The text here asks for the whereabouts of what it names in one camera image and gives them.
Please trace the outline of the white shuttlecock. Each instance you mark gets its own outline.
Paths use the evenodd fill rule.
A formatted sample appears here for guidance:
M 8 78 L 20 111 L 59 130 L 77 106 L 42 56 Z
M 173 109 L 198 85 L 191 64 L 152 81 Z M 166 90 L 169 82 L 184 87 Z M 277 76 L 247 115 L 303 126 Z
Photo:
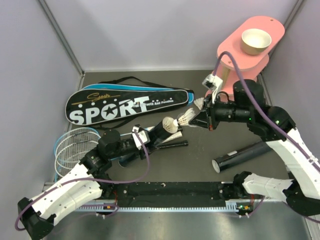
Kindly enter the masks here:
M 177 119 L 179 126 L 188 126 L 190 121 L 195 117 L 196 113 L 193 108 L 189 108 L 183 115 Z
M 201 110 L 204 106 L 204 98 L 203 97 L 197 98 L 193 101 L 193 103 L 199 110 Z
M 175 134 L 179 129 L 179 127 L 175 124 L 175 119 L 169 116 L 166 116 L 162 120 L 162 127 L 170 134 Z

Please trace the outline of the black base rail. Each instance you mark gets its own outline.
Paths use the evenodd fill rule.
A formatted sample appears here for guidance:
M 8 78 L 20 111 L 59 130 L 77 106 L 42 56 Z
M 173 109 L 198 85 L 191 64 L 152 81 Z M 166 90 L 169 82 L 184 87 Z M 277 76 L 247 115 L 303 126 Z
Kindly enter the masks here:
M 258 205 L 239 196 L 230 182 L 133 182 L 112 184 L 107 192 L 77 208 L 82 212 L 225 212 L 246 216 Z

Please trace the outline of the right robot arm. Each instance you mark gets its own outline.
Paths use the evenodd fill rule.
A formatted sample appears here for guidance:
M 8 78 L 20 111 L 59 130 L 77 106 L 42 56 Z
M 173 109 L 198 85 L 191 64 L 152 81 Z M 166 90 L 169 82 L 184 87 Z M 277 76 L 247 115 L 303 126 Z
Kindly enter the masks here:
M 275 151 L 293 174 L 293 179 L 275 179 L 243 171 L 233 178 L 231 192 L 245 198 L 261 195 L 282 201 L 304 216 L 320 213 L 320 164 L 304 144 L 297 126 L 281 107 L 266 104 L 264 90 L 254 80 L 233 84 L 233 101 L 223 102 L 217 96 L 207 96 L 200 112 L 190 125 L 215 130 L 221 122 L 246 123 L 248 129 Z

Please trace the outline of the white badminton racket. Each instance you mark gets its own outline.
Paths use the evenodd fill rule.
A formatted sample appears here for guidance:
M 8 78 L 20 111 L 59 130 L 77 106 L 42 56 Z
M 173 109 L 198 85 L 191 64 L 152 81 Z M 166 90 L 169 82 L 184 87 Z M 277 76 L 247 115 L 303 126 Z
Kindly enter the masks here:
M 53 148 L 55 156 L 54 170 L 55 182 L 64 177 L 74 166 L 85 156 L 85 154 L 96 147 L 99 139 L 105 135 L 100 134 L 92 127 L 81 127 L 64 133 L 56 142 Z M 165 140 L 163 144 L 171 142 L 183 136 L 182 129 L 172 137 Z

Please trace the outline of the blue badminton racket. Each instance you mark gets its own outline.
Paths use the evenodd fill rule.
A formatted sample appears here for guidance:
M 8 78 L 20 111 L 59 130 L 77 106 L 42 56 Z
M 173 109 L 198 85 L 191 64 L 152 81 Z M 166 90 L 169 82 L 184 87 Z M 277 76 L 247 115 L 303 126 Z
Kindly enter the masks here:
M 55 180 L 61 180 L 76 166 L 95 179 L 109 180 L 107 171 L 115 160 L 130 162 L 150 157 L 148 131 L 134 127 L 127 138 L 115 129 L 107 129 L 102 135 L 91 127 L 71 130 L 60 137 L 54 147 Z

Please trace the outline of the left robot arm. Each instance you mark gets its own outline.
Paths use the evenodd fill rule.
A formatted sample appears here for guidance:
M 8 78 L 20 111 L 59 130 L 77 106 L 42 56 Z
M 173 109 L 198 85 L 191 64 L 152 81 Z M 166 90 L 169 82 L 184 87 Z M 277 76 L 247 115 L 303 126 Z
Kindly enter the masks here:
M 87 151 L 75 166 L 44 192 L 24 197 L 18 202 L 17 231 L 27 231 L 33 240 L 46 237 L 67 215 L 82 205 L 98 199 L 109 198 L 114 191 L 107 170 L 112 160 L 127 155 L 149 157 L 149 149 L 161 143 L 157 127 L 145 129 L 135 125 L 131 136 L 122 138 L 115 129 L 106 130 L 97 145 Z

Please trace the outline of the black sport racket bag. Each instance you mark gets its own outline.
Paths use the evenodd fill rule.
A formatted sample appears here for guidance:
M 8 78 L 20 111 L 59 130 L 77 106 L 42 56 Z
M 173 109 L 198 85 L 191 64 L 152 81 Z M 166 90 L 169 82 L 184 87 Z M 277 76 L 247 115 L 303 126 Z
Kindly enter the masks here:
M 142 81 L 141 85 L 126 84 L 135 80 L 127 76 L 85 86 L 73 93 L 65 104 L 66 119 L 77 126 L 96 126 L 136 117 L 173 111 L 190 106 L 195 100 L 193 90 Z

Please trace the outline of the black shuttlecock tube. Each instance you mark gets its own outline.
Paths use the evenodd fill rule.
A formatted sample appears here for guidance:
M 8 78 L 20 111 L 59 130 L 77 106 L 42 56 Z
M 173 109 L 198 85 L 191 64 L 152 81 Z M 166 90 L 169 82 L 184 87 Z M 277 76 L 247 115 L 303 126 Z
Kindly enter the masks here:
M 256 157 L 262 156 L 272 149 L 263 141 L 255 142 L 238 150 L 229 152 L 211 161 L 213 169 L 219 174 Z
M 171 138 L 174 134 L 180 133 L 182 127 L 180 125 L 178 125 L 177 123 L 177 119 L 175 119 L 174 123 L 178 126 L 178 131 L 174 134 L 171 134 L 169 132 L 167 132 L 166 130 L 164 130 L 163 125 L 162 125 L 162 121 L 159 122 L 154 129 L 151 131 L 151 143 L 153 144 L 153 146 L 155 147 L 152 151 L 155 152 L 156 150 L 158 150 L 158 146 L 163 144 L 165 142 L 165 140 Z M 118 162 L 119 165 L 121 167 L 127 167 L 132 161 L 136 160 L 137 156 L 135 156 L 134 154 L 127 154 L 125 156 L 119 157 L 118 158 Z

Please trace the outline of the gold white bowl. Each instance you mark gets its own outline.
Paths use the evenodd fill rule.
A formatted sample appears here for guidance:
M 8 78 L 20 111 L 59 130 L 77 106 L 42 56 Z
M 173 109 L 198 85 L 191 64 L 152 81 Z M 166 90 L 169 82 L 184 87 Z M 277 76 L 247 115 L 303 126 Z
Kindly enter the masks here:
M 266 50 L 272 43 L 272 37 L 264 30 L 250 28 L 241 34 L 240 48 L 251 56 L 256 56 Z

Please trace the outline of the black grip badminton racket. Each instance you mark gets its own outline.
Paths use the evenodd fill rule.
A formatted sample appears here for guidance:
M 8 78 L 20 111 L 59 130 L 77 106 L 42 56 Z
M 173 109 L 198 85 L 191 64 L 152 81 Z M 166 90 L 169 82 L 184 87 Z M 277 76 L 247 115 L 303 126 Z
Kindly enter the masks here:
M 187 140 L 183 140 L 180 142 L 175 143 L 164 143 L 158 146 L 159 149 L 166 149 L 166 148 L 175 148 L 175 147 L 184 147 L 188 146 L 189 142 Z

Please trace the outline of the pink three-tier shelf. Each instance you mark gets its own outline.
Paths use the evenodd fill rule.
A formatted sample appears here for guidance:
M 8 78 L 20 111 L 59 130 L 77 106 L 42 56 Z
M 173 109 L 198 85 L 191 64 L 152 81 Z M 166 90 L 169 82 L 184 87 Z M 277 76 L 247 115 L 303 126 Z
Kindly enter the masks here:
M 260 29 L 271 36 L 271 44 L 258 55 L 248 55 L 241 49 L 242 33 L 248 29 Z M 267 66 L 269 52 L 277 45 L 285 34 L 284 25 L 270 16 L 252 16 L 231 33 L 217 48 L 216 56 L 228 51 L 234 57 L 244 79 L 256 81 L 257 76 Z M 218 77 L 223 80 L 222 91 L 226 92 L 230 100 L 234 99 L 233 84 L 239 80 L 231 59 L 224 55 L 213 69 Z

